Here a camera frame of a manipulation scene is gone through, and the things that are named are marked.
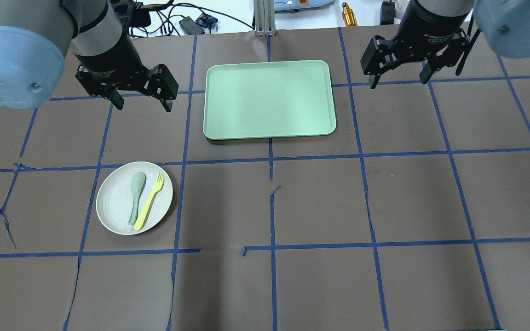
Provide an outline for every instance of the fork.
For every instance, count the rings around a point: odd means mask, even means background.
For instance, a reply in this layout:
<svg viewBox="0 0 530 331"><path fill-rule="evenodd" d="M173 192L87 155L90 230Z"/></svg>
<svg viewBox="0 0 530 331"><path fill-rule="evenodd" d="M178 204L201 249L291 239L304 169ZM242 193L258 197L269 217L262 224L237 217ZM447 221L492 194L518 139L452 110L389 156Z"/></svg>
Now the fork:
<svg viewBox="0 0 530 331"><path fill-rule="evenodd" d="M138 214L138 218L136 218L136 223L134 224L135 231L138 231L141 228L143 228L144 221L147 219L147 216L149 215L149 209L151 208L153 199L156 193L162 189L162 185L164 182L165 182L165 176L162 174L162 172L160 172L158 176L156 176L156 182L153 184L153 188L151 188L151 193L149 194L147 201L144 203L143 209Z"/></svg>

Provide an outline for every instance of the gold cylinder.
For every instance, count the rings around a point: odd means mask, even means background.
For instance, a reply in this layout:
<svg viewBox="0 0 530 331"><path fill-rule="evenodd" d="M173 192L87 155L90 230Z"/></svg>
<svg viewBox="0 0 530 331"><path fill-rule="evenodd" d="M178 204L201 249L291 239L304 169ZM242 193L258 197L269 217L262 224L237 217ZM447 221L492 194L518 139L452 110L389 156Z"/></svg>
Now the gold cylinder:
<svg viewBox="0 0 530 331"><path fill-rule="evenodd" d="M355 27L357 25L357 22L355 21L355 14L353 13L353 9L349 7L349 4L346 2L343 2L341 5L343 6L343 19L345 21L345 25L348 27Z"/></svg>

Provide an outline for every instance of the fork handle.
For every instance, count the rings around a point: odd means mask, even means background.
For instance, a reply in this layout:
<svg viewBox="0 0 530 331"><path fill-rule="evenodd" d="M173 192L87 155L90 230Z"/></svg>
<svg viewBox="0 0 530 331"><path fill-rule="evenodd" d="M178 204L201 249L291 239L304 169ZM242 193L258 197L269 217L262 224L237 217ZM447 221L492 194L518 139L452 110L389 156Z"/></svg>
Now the fork handle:
<svg viewBox="0 0 530 331"><path fill-rule="evenodd" d="M134 230L138 231L141 228L143 228L144 221L147 219L147 216L149 215L149 209L151 208L151 203L153 203L154 195L156 194L156 191L153 190L149 194L149 197L147 198L147 201L144 203L143 209L139 212L138 218L136 218L136 222L134 224Z"/></svg>

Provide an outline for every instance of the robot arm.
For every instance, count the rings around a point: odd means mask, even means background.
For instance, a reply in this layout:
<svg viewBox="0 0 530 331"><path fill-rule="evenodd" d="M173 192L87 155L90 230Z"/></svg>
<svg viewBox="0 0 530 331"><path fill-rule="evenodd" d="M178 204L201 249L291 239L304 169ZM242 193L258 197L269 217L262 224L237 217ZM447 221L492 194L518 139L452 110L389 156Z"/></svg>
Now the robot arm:
<svg viewBox="0 0 530 331"><path fill-rule="evenodd" d="M473 45L461 28L472 8L478 31L494 52L530 57L530 0L410 0L396 36L392 40L374 36L361 58L370 87L402 63L427 60L419 75L423 84L436 71L455 66Z"/></svg>
<svg viewBox="0 0 530 331"><path fill-rule="evenodd" d="M122 109L117 90L138 91L170 111L177 82L164 64L142 65L107 0L0 0L0 105L33 109L48 101L69 48L91 96Z"/></svg>

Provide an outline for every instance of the black connector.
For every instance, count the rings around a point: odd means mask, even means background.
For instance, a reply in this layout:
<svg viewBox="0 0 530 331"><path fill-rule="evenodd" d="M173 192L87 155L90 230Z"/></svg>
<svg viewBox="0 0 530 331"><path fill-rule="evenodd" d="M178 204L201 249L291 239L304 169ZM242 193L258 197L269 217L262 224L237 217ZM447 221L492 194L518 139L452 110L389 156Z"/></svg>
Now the black connector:
<svg viewBox="0 0 530 331"><path fill-rule="evenodd" d="M394 24L396 17L396 4L390 1L383 1L381 3L381 11L379 13L379 25Z"/></svg>
<svg viewBox="0 0 530 331"><path fill-rule="evenodd" d="M191 19L191 17L185 17L184 19L181 19L179 21L179 25L181 26L181 29L185 31L186 34L189 35L202 35L204 34L204 29L202 29L197 23Z"/></svg>

